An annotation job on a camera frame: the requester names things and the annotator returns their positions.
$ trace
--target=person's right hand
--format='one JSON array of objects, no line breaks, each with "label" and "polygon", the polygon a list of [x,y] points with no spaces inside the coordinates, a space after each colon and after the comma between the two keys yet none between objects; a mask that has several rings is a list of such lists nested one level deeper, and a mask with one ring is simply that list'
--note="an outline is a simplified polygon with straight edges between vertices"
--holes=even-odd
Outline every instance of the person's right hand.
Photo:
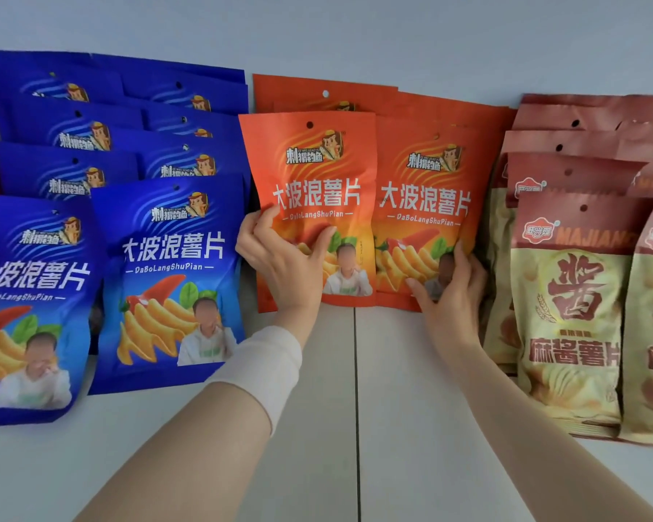
[{"label": "person's right hand", "polygon": [[336,227],[322,230],[312,254],[305,256],[271,228],[279,210],[274,205],[263,213],[247,214],[236,250],[266,280],[279,308],[274,324],[286,328],[304,346],[322,300],[322,264]]},{"label": "person's right hand", "polygon": [[479,305],[487,277],[479,260],[473,254],[467,257],[458,242],[453,278],[437,303],[428,297],[422,284],[407,279],[426,319],[428,335],[441,357],[455,347],[479,345]]}]

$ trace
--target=black hair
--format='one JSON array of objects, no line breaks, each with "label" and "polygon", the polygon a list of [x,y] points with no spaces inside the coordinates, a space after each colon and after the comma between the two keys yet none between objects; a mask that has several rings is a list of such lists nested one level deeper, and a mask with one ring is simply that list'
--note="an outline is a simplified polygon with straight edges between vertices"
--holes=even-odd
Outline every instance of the black hair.
[{"label": "black hair", "polygon": [[29,346],[31,345],[32,342],[35,340],[41,340],[41,339],[49,339],[50,341],[53,342],[53,350],[56,349],[56,345],[58,343],[58,338],[51,333],[50,331],[40,331],[29,337],[26,341],[26,346],[24,347],[24,350],[27,351],[29,349]]},{"label": "black hair", "polygon": [[215,306],[215,309],[218,309],[218,303],[215,301],[214,298],[210,298],[210,297],[199,297],[199,298],[196,299],[196,302],[194,302],[194,303],[193,303],[193,306],[192,306],[192,311],[193,311],[194,314],[196,313],[196,308],[198,307],[199,303],[201,303],[201,302],[203,302],[203,301],[210,301],[210,302],[212,302],[212,303],[213,303],[213,306]]},{"label": "black hair", "polygon": [[341,244],[341,245],[339,245],[339,246],[336,248],[336,256],[338,256],[338,254],[339,254],[342,250],[344,250],[344,249],[348,249],[348,248],[353,249],[354,252],[356,251],[356,246],[353,245],[353,244]]}]

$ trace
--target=stack of blue bags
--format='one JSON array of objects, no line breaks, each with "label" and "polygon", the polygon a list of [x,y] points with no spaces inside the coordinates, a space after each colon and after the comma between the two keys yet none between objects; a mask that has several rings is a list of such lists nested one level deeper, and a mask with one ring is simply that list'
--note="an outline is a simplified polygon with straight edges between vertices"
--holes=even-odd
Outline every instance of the stack of blue bags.
[{"label": "stack of blue bags", "polygon": [[90,342],[90,394],[232,355],[248,106],[241,69],[0,51],[0,424],[69,410]]}]

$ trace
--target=green leaf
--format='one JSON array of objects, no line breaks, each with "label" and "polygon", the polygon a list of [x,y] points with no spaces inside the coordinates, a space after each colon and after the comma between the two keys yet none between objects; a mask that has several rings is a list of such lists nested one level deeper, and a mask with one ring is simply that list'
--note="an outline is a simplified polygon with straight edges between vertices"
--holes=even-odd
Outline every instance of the green leaf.
[{"label": "green leaf", "polygon": [[438,238],[430,250],[430,256],[433,260],[439,260],[440,257],[447,253],[448,242],[444,238]]},{"label": "green leaf", "polygon": [[12,340],[18,344],[24,344],[29,337],[36,333],[39,327],[39,319],[36,315],[27,315],[15,326],[12,332]]},{"label": "green leaf", "polygon": [[203,289],[203,291],[201,291],[201,292],[198,294],[198,297],[199,297],[199,298],[212,298],[214,301],[217,301],[217,299],[218,299],[218,292],[217,292],[217,291],[213,291],[212,289]]},{"label": "green leaf", "polygon": [[48,333],[53,333],[56,336],[56,339],[61,338],[61,331],[63,327],[61,324],[42,324],[38,328],[36,328],[36,333],[41,333],[42,331],[46,331]]},{"label": "green leaf", "polygon": [[187,282],[182,286],[182,290],[179,293],[179,304],[182,305],[184,309],[190,310],[193,306],[193,303],[198,300],[198,288],[193,282]]},{"label": "green leaf", "polygon": [[329,252],[333,253],[336,249],[338,249],[339,245],[341,245],[341,233],[339,231],[336,231],[333,233],[333,236],[331,236],[331,241],[329,242]]}]

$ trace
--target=white sleeve cuff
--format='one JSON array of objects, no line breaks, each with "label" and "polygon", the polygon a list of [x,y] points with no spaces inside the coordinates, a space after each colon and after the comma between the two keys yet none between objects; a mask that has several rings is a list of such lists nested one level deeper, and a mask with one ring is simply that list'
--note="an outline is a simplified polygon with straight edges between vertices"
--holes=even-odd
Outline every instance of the white sleeve cuff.
[{"label": "white sleeve cuff", "polygon": [[269,415],[273,436],[301,366],[302,348],[293,334],[268,326],[240,342],[208,382],[228,383],[251,394]]}]

